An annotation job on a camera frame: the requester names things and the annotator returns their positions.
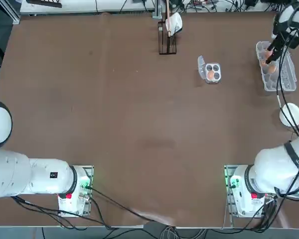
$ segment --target egg carton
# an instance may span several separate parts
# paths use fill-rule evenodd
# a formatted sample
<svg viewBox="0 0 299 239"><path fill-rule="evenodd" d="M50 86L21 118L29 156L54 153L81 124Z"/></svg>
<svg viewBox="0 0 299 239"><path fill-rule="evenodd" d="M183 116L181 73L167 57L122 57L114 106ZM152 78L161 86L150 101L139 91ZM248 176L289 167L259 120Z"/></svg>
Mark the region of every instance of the egg carton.
<svg viewBox="0 0 299 239"><path fill-rule="evenodd" d="M198 57L198 72L207 83L218 83L221 79L218 63L205 63L203 56Z"/></svg>
<svg viewBox="0 0 299 239"><path fill-rule="evenodd" d="M279 60L272 61L270 64L265 64L268 57L267 48L270 45L268 41L259 41L256 44L256 53L261 68L262 80L264 83L265 91L275 92L277 88L277 81L279 75ZM286 92L295 91L297 88L295 66L291 60L290 53L287 52L281 69L281 82L283 90Z"/></svg>

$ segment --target small egg holder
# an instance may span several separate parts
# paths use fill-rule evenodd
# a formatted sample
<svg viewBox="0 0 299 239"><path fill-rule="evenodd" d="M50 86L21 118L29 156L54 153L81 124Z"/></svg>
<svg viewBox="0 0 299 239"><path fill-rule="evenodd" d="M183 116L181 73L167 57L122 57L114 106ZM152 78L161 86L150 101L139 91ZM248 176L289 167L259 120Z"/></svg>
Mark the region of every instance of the small egg holder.
<svg viewBox="0 0 299 239"><path fill-rule="evenodd" d="M221 79L218 63L205 63L203 56L198 57L198 72L207 83L218 83Z"/></svg>
<svg viewBox="0 0 299 239"><path fill-rule="evenodd" d="M256 53L259 60L259 65L261 68L261 76L264 83L264 89L267 92L276 92L276 89L280 90L280 85L277 81L279 76L279 60L272 61L269 64L265 64L267 48L269 47L270 42L260 41L256 44ZM295 66L291 60L290 53L287 52L285 59L282 64L281 69L281 82L283 90L286 92L295 91L297 88Z"/></svg>

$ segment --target cable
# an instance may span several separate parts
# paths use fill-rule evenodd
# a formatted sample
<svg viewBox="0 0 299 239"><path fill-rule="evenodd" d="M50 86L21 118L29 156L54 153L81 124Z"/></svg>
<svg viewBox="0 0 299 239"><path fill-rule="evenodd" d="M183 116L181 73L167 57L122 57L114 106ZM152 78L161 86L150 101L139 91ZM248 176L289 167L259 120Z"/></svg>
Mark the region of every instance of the cable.
<svg viewBox="0 0 299 239"><path fill-rule="evenodd" d="M75 213L72 213L72 212L67 212L67 211L64 211L64 210L50 209L50 208L41 207L41 206L38 206L36 204L29 203L29 202L25 201L24 199L22 199L20 197L17 197L17 198L19 199L19 202L22 203L22 204L24 204L24 205L35 207L35 208L42 209L42 210L45 210L45 211L57 212L58 214L59 213L70 214L70 215L73 215L73 216L76 216L76 217L79 217L79 218L83 218L83 219L88 220L88 221L96 222L96 223L99 223L99 224L102 224L103 226L105 226L102 222L100 222L98 220L95 220L95 219L92 219L92 218L87 218L85 216L81 216L81 215L78 215L78 214L75 214Z"/></svg>
<svg viewBox="0 0 299 239"><path fill-rule="evenodd" d="M103 237L102 239L107 239L113 232L114 232L115 230L113 230L113 231L110 231L110 233L108 233L105 237Z"/></svg>
<svg viewBox="0 0 299 239"><path fill-rule="evenodd" d="M268 204L271 204L271 203L275 203L275 201L276 201L276 199L271 199L269 202L264 203L264 204L263 204L263 205L262 205L256 212L255 212L255 214L251 217L251 219L249 220L249 222L248 222L243 228L239 229L239 230L236 231L236 232L223 233L223 232L220 232L220 231L217 231L217 230L214 230L214 229L211 229L211 230L214 231L214 232L216 232L216 233L220 233L220 234L237 234L237 233L241 233L241 232L243 232L243 231L255 231L255 230L253 230L252 228L251 228L251 229L247 229L247 227L248 227L249 224L252 222L252 220L255 218L255 216L258 214L258 212L259 212L260 210L262 210L263 207L264 207L265 205L268 205Z"/></svg>
<svg viewBox="0 0 299 239"><path fill-rule="evenodd" d="M206 239L207 233L208 233L208 229L206 229L205 235L204 235L204 237L202 239Z"/></svg>
<svg viewBox="0 0 299 239"><path fill-rule="evenodd" d="M43 239L45 239L44 230L41 228Z"/></svg>
<svg viewBox="0 0 299 239"><path fill-rule="evenodd" d="M57 221L62 227L66 228L66 229L76 229L76 230L78 230L78 231L85 231L85 230L87 229L87 228L85 228L85 229L80 229L80 228L75 227L75 226L72 225L67 219L61 217L60 215L56 215L56 214L53 214L53 213L48 213L48 212L46 212L46 211L44 211L44 210L42 210L42 209L39 209L39 211L38 211L38 210L35 210L35 209L31 209L31 208L28 208L28 207L22 205L22 204L21 204L20 202L18 202L16 199L14 199L14 200L15 200L15 202L16 202L17 204L19 204L19 205L20 205L21 207L23 207L24 209L27 209L27 210L32 211L32 212L38 212L38 213L46 214L46 215L50 216L52 219L54 219L55 221ZM60 222L58 219L54 218L53 216L56 216L56 217L59 217L60 219L65 220L71 227L68 227L68 226L64 225L62 222Z"/></svg>
<svg viewBox="0 0 299 239"><path fill-rule="evenodd" d="M122 12L122 10L123 10L123 8L124 8L124 6L125 6L125 4L126 4L126 2L127 2L128 0L125 0L125 2L123 3L123 6L121 7L121 10L120 10L120 12L119 13L121 13Z"/></svg>
<svg viewBox="0 0 299 239"><path fill-rule="evenodd" d="M288 104L287 104L287 100L286 100L286 97L285 97L285 94L284 94L284 90L283 90L283 86L282 86L282 82L281 82L281 71L282 71L283 61L284 61L284 58L285 58L286 53L287 53L287 51L288 51L288 48L289 48L289 46L290 46L292 40L295 38L295 36L296 36L296 32L294 33L294 35L292 36L292 38L290 39L290 41L288 42L288 44L287 44L287 45L286 45L286 44L284 45L284 46L286 47L286 50L285 50L284 54L280 57L280 60L279 60L279 74L278 74L277 85L276 85L276 94L277 94L277 99L278 99L278 103L279 103L279 107L280 107L281 112L283 113L283 115L284 115L285 119L287 120L287 122L289 123L289 125L290 125L290 126L292 127L292 129L294 130L295 134L296 134L297 136L299 136L299 128L298 128L298 126L297 126L297 124L296 124L296 121L295 121L295 119L294 119L294 116L293 116L293 114L291 113L291 110L290 110L290 108L289 108L289 106L288 106ZM291 118L292 118L292 121L293 121L293 123L294 123L295 125L291 124L291 122L289 121L288 117L286 116L285 112L284 112L283 109L282 109L282 106L281 106L281 103L280 103L280 99L279 99L279 93L278 93L278 84L280 84L280 90L281 90L281 93L282 93L282 96L283 96L283 99L284 99L284 103L285 103L285 105L286 105L286 107L287 107L287 109L288 109L288 112L289 112L289 114L290 114L290 116L291 116Z"/></svg>
<svg viewBox="0 0 299 239"><path fill-rule="evenodd" d="M236 5L235 5L235 3L234 3L234 0L233 0L233 1L224 0L224 1L231 3L231 7L230 7L229 11L231 11L231 9L232 9L233 6L234 6L234 7L236 8L236 10L237 10L237 7L236 7Z"/></svg>
<svg viewBox="0 0 299 239"><path fill-rule="evenodd" d="M268 8L266 8L266 10L264 10L264 11L267 11L271 6L272 6L272 3L270 3Z"/></svg>
<svg viewBox="0 0 299 239"><path fill-rule="evenodd" d="M148 9L147 9L146 6L145 6L145 0L142 0L142 3L143 3L143 6L144 6L145 11L148 12Z"/></svg>
<svg viewBox="0 0 299 239"><path fill-rule="evenodd" d="M217 7L215 6L214 1L213 1L213 0L210 0L210 1L211 1L211 3L212 3L213 6L214 6L215 11L217 12Z"/></svg>
<svg viewBox="0 0 299 239"><path fill-rule="evenodd" d="M102 223L104 224L104 226L106 227L107 230L115 230L116 228L112 228L111 226L107 225L103 219L103 216L102 216L102 213L101 213L101 209L99 207L99 205L97 204L97 202L91 198L91 201L94 203L94 205L96 206L97 210L98 210L98 213L99 213L99 217L102 221Z"/></svg>
<svg viewBox="0 0 299 239"><path fill-rule="evenodd" d="M178 6L178 9L177 9L175 12L177 12L177 11L179 10L180 6L184 5L184 4L183 4L184 1L185 1L185 0L183 0L183 1L181 2L181 4Z"/></svg>
<svg viewBox="0 0 299 239"><path fill-rule="evenodd" d="M122 204L120 204L120 203L114 201L112 198L106 196L106 195L103 194L102 192L100 192L100 191L98 191L98 190L96 190L96 189L94 189L94 188L92 188L92 187L86 186L85 188L97 192L98 194L100 194L100 195L103 196L104 198L110 200L112 203L114 203L114 204L116 204L117 206L119 206L119 207L121 207L121 208L123 208L123 209L129 211L130 213L134 214L135 216L137 216L137 217L139 217L139 218L141 218L141 219L147 220L147 221L149 221L149 222L156 222L155 220L149 219L149 218L147 218L147 217L144 217L144 216L142 216L142 215L140 215L140 214L138 214L138 213L132 211L131 209L129 209L129 208L123 206Z"/></svg>
<svg viewBox="0 0 299 239"><path fill-rule="evenodd" d="M122 232L122 233L120 233L120 234L118 234L118 235L116 235L116 236L114 236L114 237L107 238L107 239L114 239L114 238L118 238L118 237L120 237L120 236L121 236L121 235L123 235L123 234L130 233L130 232L134 232L134 231L141 231L141 232L145 232L145 233L147 233L148 235L150 235L152 238L154 238L154 239L158 239L158 238L157 238L157 237L155 237L153 234L151 234L151 233L149 233L148 231L146 231L146 230L144 230L144 229L141 229L141 228L130 229L130 230L128 230L128 231Z"/></svg>

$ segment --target table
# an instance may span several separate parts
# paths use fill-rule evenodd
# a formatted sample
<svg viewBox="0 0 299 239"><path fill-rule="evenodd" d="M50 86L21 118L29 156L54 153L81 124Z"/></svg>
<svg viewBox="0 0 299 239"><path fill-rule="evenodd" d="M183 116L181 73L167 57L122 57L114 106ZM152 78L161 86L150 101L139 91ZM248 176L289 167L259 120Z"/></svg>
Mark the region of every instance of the table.
<svg viewBox="0 0 299 239"><path fill-rule="evenodd" d="M258 41L270 40L273 17L184 15L173 56L159 56L149 14L24 17L0 73L0 100L14 122L4 148L92 164L94 187L161 222L221 227L224 165L253 163L261 149L291 137L279 123L276 97L264 95L255 53ZM201 54L220 64L220 84L200 79ZM298 88L288 100L299 106L299 50L292 59ZM24 198L57 208L55 195ZM96 199L107 223L144 223ZM286 202L283 213L287 227L299 228L299 203ZM0 225L56 223L2 198Z"/></svg>

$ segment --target brown egg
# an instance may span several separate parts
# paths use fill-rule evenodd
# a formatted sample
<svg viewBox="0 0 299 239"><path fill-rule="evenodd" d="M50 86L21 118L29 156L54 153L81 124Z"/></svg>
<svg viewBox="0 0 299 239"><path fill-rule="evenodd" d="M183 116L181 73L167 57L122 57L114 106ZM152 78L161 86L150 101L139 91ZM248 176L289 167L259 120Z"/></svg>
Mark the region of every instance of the brown egg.
<svg viewBox="0 0 299 239"><path fill-rule="evenodd" d="M266 61L261 61L260 64L262 67L267 66Z"/></svg>
<svg viewBox="0 0 299 239"><path fill-rule="evenodd" d="M271 55L272 55L272 51L265 51L265 59L267 60Z"/></svg>
<svg viewBox="0 0 299 239"><path fill-rule="evenodd" d="M213 72L213 71L209 71L209 72L207 73L207 78L208 78L209 80L214 80L214 72Z"/></svg>
<svg viewBox="0 0 299 239"><path fill-rule="evenodd" d="M270 66L268 67L268 73L273 74L276 71L276 66Z"/></svg>

